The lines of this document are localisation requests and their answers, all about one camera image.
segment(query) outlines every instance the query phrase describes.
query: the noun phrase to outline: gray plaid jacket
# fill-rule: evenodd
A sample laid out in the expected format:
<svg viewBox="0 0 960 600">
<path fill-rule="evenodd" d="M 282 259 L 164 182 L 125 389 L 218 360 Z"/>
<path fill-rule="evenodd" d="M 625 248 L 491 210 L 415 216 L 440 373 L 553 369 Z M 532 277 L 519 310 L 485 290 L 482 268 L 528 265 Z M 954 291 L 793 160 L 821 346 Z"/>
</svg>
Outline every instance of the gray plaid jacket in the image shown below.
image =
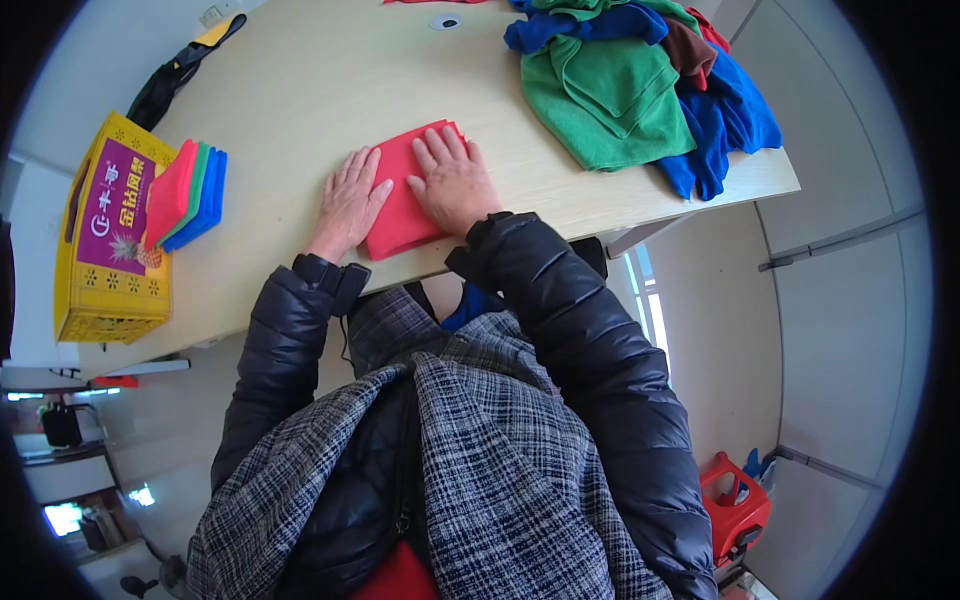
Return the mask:
<svg viewBox="0 0 960 600">
<path fill-rule="evenodd" d="M 512 313 L 449 333 L 397 288 L 367 302 L 349 337 L 362 376 L 275 427 L 214 493 L 190 545 L 194 594 L 270 596 L 354 427 L 385 384 L 412 376 L 444 598 L 671 597 Z"/>
</svg>

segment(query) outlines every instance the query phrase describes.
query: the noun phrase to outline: electrical socket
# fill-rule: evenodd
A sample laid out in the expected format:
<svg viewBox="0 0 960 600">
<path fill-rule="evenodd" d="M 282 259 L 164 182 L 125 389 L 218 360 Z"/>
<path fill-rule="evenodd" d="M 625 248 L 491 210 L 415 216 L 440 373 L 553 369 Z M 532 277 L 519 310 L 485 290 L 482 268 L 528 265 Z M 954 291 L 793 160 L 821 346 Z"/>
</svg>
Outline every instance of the electrical socket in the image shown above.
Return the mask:
<svg viewBox="0 0 960 600">
<path fill-rule="evenodd" d="M 240 0 L 224 0 L 224 2 L 218 2 L 200 15 L 200 22 L 203 23 L 204 27 L 210 29 L 224 20 L 225 16 L 236 12 L 239 8 Z"/>
<path fill-rule="evenodd" d="M 220 9 L 212 6 L 200 15 L 200 22 L 203 23 L 204 27 L 210 29 L 219 23 L 222 18 L 224 18 L 224 14 L 220 12 Z"/>
</svg>

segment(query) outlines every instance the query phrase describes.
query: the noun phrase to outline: wooden table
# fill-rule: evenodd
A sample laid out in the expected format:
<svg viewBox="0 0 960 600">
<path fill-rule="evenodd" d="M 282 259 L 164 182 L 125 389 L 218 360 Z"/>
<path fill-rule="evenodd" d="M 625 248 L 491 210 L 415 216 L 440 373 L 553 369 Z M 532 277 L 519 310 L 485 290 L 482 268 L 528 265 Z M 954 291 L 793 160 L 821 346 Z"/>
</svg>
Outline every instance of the wooden table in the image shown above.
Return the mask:
<svg viewBox="0 0 960 600">
<path fill-rule="evenodd" d="M 431 18 L 456 12 L 456 29 Z M 726 192 L 685 202 L 653 168 L 587 173 L 540 123 L 503 42 L 506 2 L 380 4 L 271 0 L 209 57 L 154 134 L 227 151 L 224 217 L 174 255 L 173 316 L 123 346 L 82 345 L 88 378 L 245 329 L 264 280 L 309 239 L 324 176 L 347 152 L 437 119 L 479 142 L 504 206 L 536 211 L 563 237 L 673 219 L 800 189 L 786 152 L 731 156 Z M 445 240 L 370 262 L 367 291 L 434 275 Z"/>
</svg>

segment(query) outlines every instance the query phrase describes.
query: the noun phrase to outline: pile of towels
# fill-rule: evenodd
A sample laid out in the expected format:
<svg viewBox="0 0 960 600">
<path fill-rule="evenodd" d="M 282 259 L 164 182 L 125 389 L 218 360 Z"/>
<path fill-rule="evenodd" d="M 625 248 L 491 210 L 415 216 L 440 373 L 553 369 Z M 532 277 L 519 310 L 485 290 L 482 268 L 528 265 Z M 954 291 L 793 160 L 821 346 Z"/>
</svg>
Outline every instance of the pile of towels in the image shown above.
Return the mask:
<svg viewBox="0 0 960 600">
<path fill-rule="evenodd" d="M 730 45 L 673 0 L 510 0 L 527 101 L 587 170 L 654 163 L 678 194 L 723 192 L 727 154 L 782 136 Z"/>
</svg>

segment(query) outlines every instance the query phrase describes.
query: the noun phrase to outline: red cloth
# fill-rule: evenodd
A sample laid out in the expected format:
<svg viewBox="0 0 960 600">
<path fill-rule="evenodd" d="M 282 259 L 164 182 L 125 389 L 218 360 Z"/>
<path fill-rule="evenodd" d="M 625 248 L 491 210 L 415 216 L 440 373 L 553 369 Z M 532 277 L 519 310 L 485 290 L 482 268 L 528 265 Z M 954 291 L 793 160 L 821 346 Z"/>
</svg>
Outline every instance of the red cloth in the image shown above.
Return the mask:
<svg viewBox="0 0 960 600">
<path fill-rule="evenodd" d="M 193 179 L 193 166 L 197 160 L 198 148 L 197 142 L 192 139 L 184 141 L 174 161 L 150 184 L 144 248 L 156 246 L 160 238 L 186 216 L 190 205 L 190 182 Z"/>
<path fill-rule="evenodd" d="M 713 29 L 713 26 L 710 25 L 710 22 L 707 21 L 707 18 L 705 16 L 703 16 L 702 14 L 697 12 L 696 9 L 691 7 L 687 7 L 686 12 L 697 18 L 697 22 L 700 23 L 700 33 L 704 35 L 704 39 L 706 41 L 712 41 L 721 50 L 723 50 L 727 54 L 730 53 L 730 44 L 723 38 L 723 36 L 717 33 L 717 30 Z"/>
<path fill-rule="evenodd" d="M 351 600 L 440 600 L 433 574 L 401 540 Z"/>
<path fill-rule="evenodd" d="M 447 237 L 447 233 L 426 216 L 407 184 L 408 175 L 423 177 L 423 171 L 414 155 L 414 138 L 423 137 L 423 133 L 429 128 L 439 132 L 444 125 L 457 129 L 455 123 L 437 121 L 377 146 L 381 152 L 380 166 L 376 170 L 373 185 L 376 187 L 383 180 L 394 180 L 394 191 L 380 209 L 380 214 L 367 234 L 367 252 L 371 260 L 381 260 Z"/>
<path fill-rule="evenodd" d="M 680 21 L 666 17 L 667 34 L 660 45 L 670 57 L 670 64 L 695 89 L 707 91 L 707 75 L 717 59 L 717 50 L 703 41 Z"/>
</svg>

